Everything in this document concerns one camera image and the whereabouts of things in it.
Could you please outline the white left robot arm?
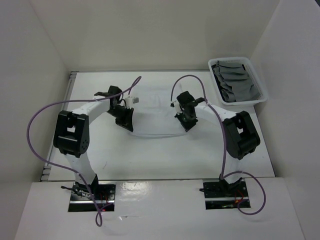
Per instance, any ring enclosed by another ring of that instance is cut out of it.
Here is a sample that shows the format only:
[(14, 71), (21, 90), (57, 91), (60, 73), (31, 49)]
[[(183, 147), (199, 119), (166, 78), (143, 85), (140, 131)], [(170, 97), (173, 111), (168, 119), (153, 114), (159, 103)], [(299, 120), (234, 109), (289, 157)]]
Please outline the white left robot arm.
[(127, 131), (133, 132), (134, 109), (128, 106), (128, 101), (121, 105), (122, 90), (110, 86), (107, 92), (97, 92), (96, 97), (106, 100), (94, 100), (74, 109), (62, 110), (57, 117), (53, 145), (68, 160), (70, 167), (76, 171), (76, 194), (82, 194), (88, 200), (93, 200), (100, 193), (97, 174), (91, 167), (87, 150), (90, 145), (90, 124), (100, 115), (107, 113), (115, 118), (115, 124)]

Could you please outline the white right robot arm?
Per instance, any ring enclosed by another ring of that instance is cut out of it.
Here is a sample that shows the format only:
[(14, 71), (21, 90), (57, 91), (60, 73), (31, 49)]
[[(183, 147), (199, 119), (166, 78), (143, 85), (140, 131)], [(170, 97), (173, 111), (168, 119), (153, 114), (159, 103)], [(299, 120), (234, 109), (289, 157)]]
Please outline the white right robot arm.
[(175, 109), (174, 117), (186, 132), (196, 126), (198, 119), (219, 125), (223, 150), (218, 189), (223, 196), (231, 196), (237, 190), (241, 180), (234, 182), (226, 179), (227, 156), (240, 161), (246, 155), (253, 153), (261, 143), (250, 114), (246, 111), (226, 110), (208, 102), (204, 97), (195, 99), (188, 91), (178, 95), (176, 100), (171, 101), (170, 106)]

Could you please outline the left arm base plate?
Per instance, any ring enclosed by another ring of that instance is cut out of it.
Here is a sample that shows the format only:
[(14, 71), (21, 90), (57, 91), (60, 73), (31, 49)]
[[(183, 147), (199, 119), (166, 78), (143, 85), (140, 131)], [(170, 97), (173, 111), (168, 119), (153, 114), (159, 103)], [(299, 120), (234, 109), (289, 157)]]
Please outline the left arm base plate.
[[(97, 192), (94, 194), (94, 199), (97, 206), (102, 212), (113, 212), (115, 209), (116, 185), (109, 182), (99, 182)], [(96, 212), (96, 207), (91, 196), (83, 191), (76, 190), (76, 184), (72, 186), (70, 194), (68, 212)]]

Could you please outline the white skirt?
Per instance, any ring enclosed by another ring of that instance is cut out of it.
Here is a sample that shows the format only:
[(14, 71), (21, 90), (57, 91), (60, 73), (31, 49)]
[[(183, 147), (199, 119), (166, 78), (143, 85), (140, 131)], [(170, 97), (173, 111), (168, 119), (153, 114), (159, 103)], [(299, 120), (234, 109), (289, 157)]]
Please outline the white skirt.
[(169, 138), (186, 134), (179, 120), (175, 118), (176, 110), (171, 107), (169, 85), (137, 85), (130, 93), (138, 98), (134, 103), (131, 134), (144, 138)]

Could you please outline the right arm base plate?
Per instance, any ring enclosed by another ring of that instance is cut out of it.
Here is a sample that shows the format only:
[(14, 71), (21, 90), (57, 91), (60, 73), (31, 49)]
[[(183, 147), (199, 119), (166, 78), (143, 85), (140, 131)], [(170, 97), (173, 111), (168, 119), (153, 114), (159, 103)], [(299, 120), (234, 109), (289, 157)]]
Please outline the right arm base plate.
[(243, 178), (231, 184), (220, 179), (205, 180), (199, 191), (204, 195), (206, 210), (236, 209), (238, 203), (240, 208), (251, 207), (247, 185)]

